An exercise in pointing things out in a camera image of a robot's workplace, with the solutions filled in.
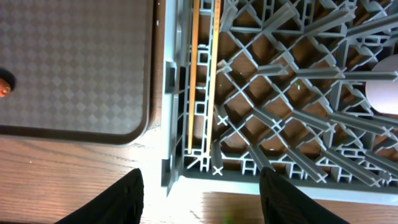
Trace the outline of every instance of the orange object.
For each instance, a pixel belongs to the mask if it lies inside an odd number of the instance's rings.
[[[0,78],[0,97],[5,97],[11,92],[11,86],[4,79]]]

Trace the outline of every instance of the wooden floor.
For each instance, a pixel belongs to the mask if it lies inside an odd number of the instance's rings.
[[[162,145],[162,56],[165,0],[156,3],[150,125],[130,147],[0,139],[0,221],[53,223],[80,208],[131,169],[142,169],[145,207],[141,223],[264,223],[259,196],[200,192],[157,195]],[[397,223],[398,207],[318,201],[351,223]]]

